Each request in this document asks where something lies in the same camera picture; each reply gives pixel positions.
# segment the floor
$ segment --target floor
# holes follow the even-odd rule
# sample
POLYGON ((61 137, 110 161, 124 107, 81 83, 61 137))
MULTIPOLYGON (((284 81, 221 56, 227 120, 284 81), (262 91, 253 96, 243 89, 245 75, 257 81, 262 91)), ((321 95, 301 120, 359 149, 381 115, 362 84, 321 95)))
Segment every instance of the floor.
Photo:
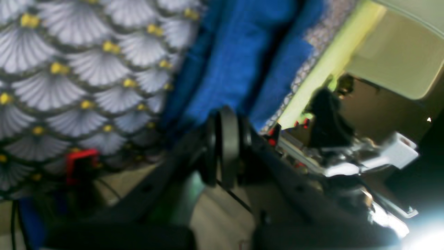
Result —
MULTIPOLYGON (((155 167, 119 173, 104 177, 121 196, 127 194, 144 176, 155 167)), ((103 185, 97 183, 109 204, 117 202, 115 195, 103 185)), ((246 195, 241 190, 235 193, 248 204, 246 195)), ((11 250, 10 235, 11 202, 0 203, 0 249, 11 250)), ((16 223, 17 250, 24 250, 24 243, 16 223)), ((237 250, 239 244, 247 244, 254 229, 252 215, 220 187, 206 188, 195 206, 190 228, 198 242, 198 249, 237 250)))

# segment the white plastic part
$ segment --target white plastic part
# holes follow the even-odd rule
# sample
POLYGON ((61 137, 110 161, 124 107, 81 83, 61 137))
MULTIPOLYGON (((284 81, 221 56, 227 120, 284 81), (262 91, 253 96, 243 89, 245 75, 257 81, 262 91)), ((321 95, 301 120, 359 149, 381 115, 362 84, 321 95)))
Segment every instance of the white plastic part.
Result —
POLYGON ((348 162, 343 162, 324 170, 324 175, 326 177, 332 177, 335 175, 355 175, 358 173, 359 167, 348 162))
POLYGON ((378 150, 379 157, 362 162, 363 171, 374 169, 386 164, 403 169, 415 160, 419 154, 415 150, 416 144, 400 133, 394 133, 378 150))

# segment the blue fabric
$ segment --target blue fabric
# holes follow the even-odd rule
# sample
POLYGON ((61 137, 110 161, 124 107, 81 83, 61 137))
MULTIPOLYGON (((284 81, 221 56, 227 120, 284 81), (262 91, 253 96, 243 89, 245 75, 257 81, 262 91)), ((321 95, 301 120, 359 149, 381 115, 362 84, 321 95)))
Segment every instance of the blue fabric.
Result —
MULTIPOLYGON (((52 194, 52 198, 54 199, 56 213, 58 215, 66 215, 68 213, 68 208, 65 195, 60 192, 55 192, 52 194)), ((26 231, 31 249, 38 250, 43 247, 47 234, 47 227, 34 206, 34 198, 20 199, 19 206, 24 227, 22 230, 26 231)))
POLYGON ((323 0, 306 1, 297 21, 280 45, 254 106, 248 112, 248 118, 257 131, 279 109, 290 92, 296 71, 310 56, 312 46, 302 36, 322 15, 323 3, 323 0))
POLYGON ((190 48, 181 72, 174 82, 174 91, 168 96, 160 127, 165 130, 175 124, 199 87, 210 56, 212 44, 227 0, 212 0, 201 22, 194 45, 190 48))
POLYGON ((43 220, 36 211, 32 198, 23 198, 19 200, 22 222, 28 235, 29 245, 32 250, 38 250, 43 246, 46 237, 46 228, 43 220))
POLYGON ((323 0, 224 2, 219 4, 223 10, 210 6, 202 29, 208 27, 206 22, 212 23, 211 35, 199 35, 167 103, 161 127, 173 137, 200 125, 212 110, 225 105, 250 115, 259 130, 278 109, 295 72, 309 56, 311 46, 301 35, 323 9, 323 0), (270 107, 262 114, 264 102, 270 107))

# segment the patterned fabric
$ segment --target patterned fabric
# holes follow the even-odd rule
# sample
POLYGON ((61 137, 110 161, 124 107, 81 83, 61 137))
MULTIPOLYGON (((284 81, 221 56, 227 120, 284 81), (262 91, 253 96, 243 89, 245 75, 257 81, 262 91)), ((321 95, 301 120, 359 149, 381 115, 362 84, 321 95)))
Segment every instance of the patterned fabric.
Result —
POLYGON ((314 50, 310 58, 299 68, 296 78, 293 81, 290 93, 285 97, 279 110, 267 121, 261 130, 262 134, 267 133, 277 123, 279 117, 284 113, 290 100, 299 90, 310 71, 316 65, 323 52, 341 29, 347 18, 353 12, 359 0, 326 0, 329 9, 325 12, 322 20, 313 28, 310 28, 305 40, 313 45, 314 50))
POLYGON ((0 0, 0 199, 56 187, 64 156, 145 159, 199 0, 0 0))

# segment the red clip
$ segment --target red clip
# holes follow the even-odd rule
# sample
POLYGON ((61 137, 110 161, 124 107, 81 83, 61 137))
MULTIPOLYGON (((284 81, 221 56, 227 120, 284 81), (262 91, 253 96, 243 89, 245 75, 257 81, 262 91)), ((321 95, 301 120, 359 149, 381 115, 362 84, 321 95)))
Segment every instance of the red clip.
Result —
POLYGON ((270 145, 272 145, 273 147, 274 146, 276 146, 276 141, 274 140, 274 139, 268 139, 268 143, 270 144, 270 145))
POLYGON ((310 119, 306 118, 304 120, 304 128, 307 129, 309 125, 310 125, 310 119))
POLYGON ((96 167, 99 162, 99 152, 95 149, 87 149, 80 152, 70 153, 66 156, 66 184, 67 185, 75 185, 79 183, 79 179, 73 177, 75 161, 82 158, 90 158, 91 166, 96 167))

